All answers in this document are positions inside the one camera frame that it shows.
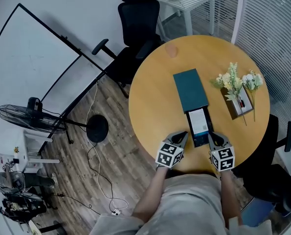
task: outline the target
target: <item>box lid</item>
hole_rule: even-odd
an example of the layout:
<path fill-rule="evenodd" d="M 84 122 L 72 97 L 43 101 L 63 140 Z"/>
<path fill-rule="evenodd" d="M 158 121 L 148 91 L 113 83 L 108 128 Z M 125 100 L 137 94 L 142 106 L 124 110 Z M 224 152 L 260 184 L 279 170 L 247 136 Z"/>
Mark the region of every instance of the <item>box lid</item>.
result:
<path fill-rule="evenodd" d="M 183 112 L 208 105 L 208 100 L 196 69 L 174 74 Z"/>

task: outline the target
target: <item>chair armrest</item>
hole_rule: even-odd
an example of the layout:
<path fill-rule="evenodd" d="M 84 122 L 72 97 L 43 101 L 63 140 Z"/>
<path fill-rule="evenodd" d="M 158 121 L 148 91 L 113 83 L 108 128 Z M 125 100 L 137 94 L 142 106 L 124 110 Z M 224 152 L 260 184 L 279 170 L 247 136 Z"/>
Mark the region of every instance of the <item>chair armrest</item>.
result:
<path fill-rule="evenodd" d="M 103 50 L 108 56 L 112 57 L 113 59 L 115 59 L 117 56 L 106 47 L 106 43 L 108 42 L 108 39 L 103 39 L 92 51 L 93 55 L 96 55 L 100 50 Z"/>
<path fill-rule="evenodd" d="M 93 55 L 96 55 L 104 46 L 105 44 L 108 42 L 108 39 L 103 39 L 92 51 Z"/>
<path fill-rule="evenodd" d="M 148 40 L 141 47 L 139 53 L 135 56 L 136 59 L 144 59 L 146 58 L 154 49 L 155 41 Z"/>
<path fill-rule="evenodd" d="M 276 149 L 283 145 L 285 145 L 284 147 L 285 152 L 291 151 L 291 121 L 288 122 L 287 136 L 284 139 L 277 142 Z"/>

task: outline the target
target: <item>office chair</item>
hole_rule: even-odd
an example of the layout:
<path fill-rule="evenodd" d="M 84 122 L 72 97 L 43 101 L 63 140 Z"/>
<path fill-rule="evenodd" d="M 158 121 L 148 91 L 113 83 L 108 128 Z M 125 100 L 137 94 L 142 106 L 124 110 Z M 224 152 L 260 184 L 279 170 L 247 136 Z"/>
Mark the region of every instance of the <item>office chair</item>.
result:
<path fill-rule="evenodd" d="M 287 136 L 279 142 L 278 129 L 278 118 L 270 114 L 266 132 L 256 150 L 243 163 L 232 169 L 236 177 L 244 178 L 248 173 L 252 173 L 253 168 L 259 170 L 271 165 L 275 150 L 283 145 L 286 145 L 285 152 L 291 150 L 291 122 L 288 122 Z"/>
<path fill-rule="evenodd" d="M 124 48 L 118 56 L 106 47 L 108 39 L 102 40 L 92 51 L 96 55 L 103 50 L 114 61 L 105 69 L 107 75 L 124 91 L 126 84 L 131 84 L 134 75 L 143 60 L 160 45 L 160 37 L 156 34 L 159 13 L 159 2 L 156 0 L 122 0 L 118 6 L 122 22 Z"/>
<path fill-rule="evenodd" d="M 237 173 L 242 175 L 244 187 L 250 195 L 273 202 L 278 212 L 288 214 L 291 212 L 291 176 L 279 164 L 271 163 L 275 149 L 284 145 L 285 152 L 291 150 L 291 122 L 288 122 L 287 136 L 278 142 L 277 132 L 278 118 L 270 115 L 261 144 L 250 157 L 250 162 L 246 160 L 251 167 L 248 167 L 249 164 L 242 167 L 241 164 L 242 170 L 239 168 Z"/>

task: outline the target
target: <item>gray shirt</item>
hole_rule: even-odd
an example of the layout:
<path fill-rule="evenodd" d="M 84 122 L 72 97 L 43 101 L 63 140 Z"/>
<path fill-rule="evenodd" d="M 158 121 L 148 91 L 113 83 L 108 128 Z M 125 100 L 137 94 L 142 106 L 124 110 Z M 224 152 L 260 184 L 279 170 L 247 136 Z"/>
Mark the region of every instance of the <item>gray shirt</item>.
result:
<path fill-rule="evenodd" d="M 165 180 L 165 190 L 153 217 L 144 224 L 136 217 L 103 214 L 90 235 L 272 235 L 270 220 L 259 227 L 225 228 L 221 182 L 210 175 L 182 175 Z"/>
<path fill-rule="evenodd" d="M 10 176 L 13 185 L 15 181 L 20 180 L 22 187 L 24 186 L 24 177 L 21 172 L 11 172 Z M 0 172 L 0 188 L 10 188 L 6 178 L 6 172 Z"/>

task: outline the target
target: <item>floor fan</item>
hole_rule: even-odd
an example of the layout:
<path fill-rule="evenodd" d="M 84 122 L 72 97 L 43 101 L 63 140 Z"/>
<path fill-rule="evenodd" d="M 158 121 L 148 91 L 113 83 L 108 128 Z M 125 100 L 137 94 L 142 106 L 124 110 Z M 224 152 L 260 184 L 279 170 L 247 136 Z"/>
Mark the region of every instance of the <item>floor fan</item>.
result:
<path fill-rule="evenodd" d="M 103 141 L 108 133 L 108 122 L 102 115 L 93 115 L 87 124 L 78 123 L 64 117 L 56 117 L 51 114 L 42 112 L 43 104 L 36 97 L 31 97 L 27 107 L 16 105 L 0 106 L 0 118 L 21 126 L 23 128 L 47 132 L 47 133 L 66 133 L 68 142 L 70 139 L 67 131 L 67 123 L 86 128 L 88 139 L 93 143 Z"/>

